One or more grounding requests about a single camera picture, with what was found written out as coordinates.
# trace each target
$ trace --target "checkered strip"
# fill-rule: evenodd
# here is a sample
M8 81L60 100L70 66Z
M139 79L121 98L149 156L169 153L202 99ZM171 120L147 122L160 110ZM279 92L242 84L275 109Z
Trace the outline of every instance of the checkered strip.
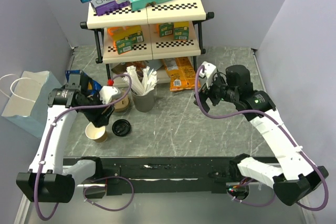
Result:
M165 47L184 47L184 46L193 46L194 40L175 40L167 42L156 42L156 48L165 48Z
M198 8L197 3L175 4L175 5L152 5L152 11L155 10L180 10Z
M123 8L123 9L119 9L119 10L113 10L111 12L106 12L104 15L115 15L115 14L127 14L127 13L139 13L141 12L141 10L132 10L129 7Z
M147 44L145 43L145 44L134 44L133 45L133 50L134 51L137 51L137 50L146 50L147 49ZM117 49L113 46L113 47L108 47L108 49L107 49L107 52L116 52L117 51Z

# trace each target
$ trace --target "white bag handle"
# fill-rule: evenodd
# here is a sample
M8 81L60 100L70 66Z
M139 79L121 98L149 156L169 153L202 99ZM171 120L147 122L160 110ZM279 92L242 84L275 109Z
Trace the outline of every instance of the white bag handle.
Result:
M7 76L18 76L18 75L17 75L17 74L14 74L14 73L6 74L5 76L2 76L2 77L0 78L0 81L1 81L2 78L7 77ZM37 82L38 84L40 84L38 81L36 81L36 80L34 80L34 79L32 79L32 78L21 77L21 78L16 79L15 81L13 81L12 84L10 85L11 93L12 93L14 96L19 97L19 98L21 98L21 99L23 99L23 100L27 100L27 101L30 101L30 102L36 102L36 101L34 101L34 100L31 100L31 99L28 99L28 98L25 98L25 97L21 97L21 96L19 96L19 95L17 95L17 94L14 93L14 91L13 91L13 85L14 85L15 83L17 83L19 80L23 80L23 79L25 79L25 80L32 80L32 81L35 81L35 82ZM9 96L8 94L6 94L3 90L0 89L0 92L1 92L2 94L4 94L5 96L7 96L8 98L10 98L10 96Z

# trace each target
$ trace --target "marble tabletop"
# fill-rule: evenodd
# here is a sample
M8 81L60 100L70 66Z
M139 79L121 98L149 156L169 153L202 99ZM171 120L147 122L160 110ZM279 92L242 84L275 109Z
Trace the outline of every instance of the marble tabletop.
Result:
M263 88L251 49L207 47L206 50L205 55L198 57L198 65L206 60L222 72L230 65L245 65L251 72L254 88ZM76 48L74 56L72 69L82 69L98 82L106 83L105 65L95 63L95 46ZM155 93L156 104L150 112L139 112L131 104L127 111L113 113L104 143L86 137L88 121L79 113L69 134L65 156L236 156L241 153L273 156L259 132L244 116L209 119L194 105L193 91L171 92L169 84L159 84ZM210 107L210 114L214 115L235 111L235 107L226 102ZM112 133L112 124L118 119L131 123L129 135L118 137Z

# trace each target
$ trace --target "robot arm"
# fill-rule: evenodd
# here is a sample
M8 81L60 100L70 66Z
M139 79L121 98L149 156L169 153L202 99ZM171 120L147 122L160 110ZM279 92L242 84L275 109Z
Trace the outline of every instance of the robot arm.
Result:
M71 107L102 105L121 97L115 87L104 86L99 92L90 89L92 79L83 72L71 74L67 85L53 89L48 99L48 118L37 154L27 173L19 173L16 183L30 201L34 201L34 181L38 173L42 151L50 124L54 118ZM63 156L68 135L78 112L82 112L95 127L108 125L113 106L101 109L73 110L66 113L54 127L43 161L39 183L40 202L69 202L75 187L89 177L100 177L102 164L99 158L83 157L74 166L63 170Z
M278 125L257 113L244 114L264 137L273 151L280 167L274 167L255 160L247 154L235 157L230 163L230 175L241 180L250 177L272 187L278 198L288 206L315 190L321 179L311 165L302 158L302 146L295 146L280 130L279 126L290 135L279 112L267 93L253 90L249 70L242 65L234 65L226 69L226 74L204 62L205 71L200 73L200 82L204 85L199 90L199 99L206 112L210 110L206 103L209 98L216 106L220 101L233 103L238 111L258 110L274 118ZM323 166L318 167L324 178L328 176Z

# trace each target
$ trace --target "gift bag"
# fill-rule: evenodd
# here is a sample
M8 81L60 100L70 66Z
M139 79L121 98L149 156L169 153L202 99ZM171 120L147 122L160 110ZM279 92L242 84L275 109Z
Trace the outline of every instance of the gift bag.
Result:
M49 71L38 73L24 71L22 77L10 86L11 96L0 90L9 97L2 116L31 135L41 138L47 122L48 95L54 88L60 87L59 81Z

